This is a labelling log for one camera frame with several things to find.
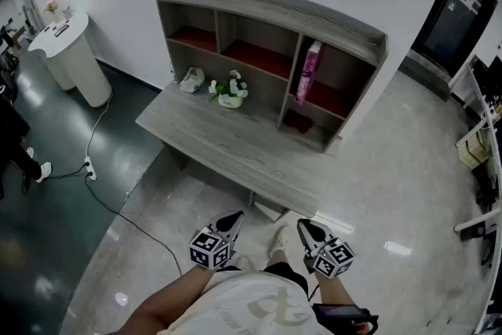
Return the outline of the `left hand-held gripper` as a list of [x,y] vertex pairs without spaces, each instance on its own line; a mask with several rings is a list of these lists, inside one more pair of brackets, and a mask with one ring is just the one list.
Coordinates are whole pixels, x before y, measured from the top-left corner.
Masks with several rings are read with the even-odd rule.
[[222,213],[214,218],[213,225],[196,231],[189,242],[191,261],[209,270],[222,268],[235,254],[233,249],[243,220],[242,210]]

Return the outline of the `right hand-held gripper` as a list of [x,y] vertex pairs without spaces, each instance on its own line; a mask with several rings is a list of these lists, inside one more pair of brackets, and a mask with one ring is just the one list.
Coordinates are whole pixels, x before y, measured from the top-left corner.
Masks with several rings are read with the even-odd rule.
[[304,264],[310,274],[317,272],[334,279],[352,265],[355,253],[346,242],[333,238],[326,225],[302,218],[296,228],[306,253]]

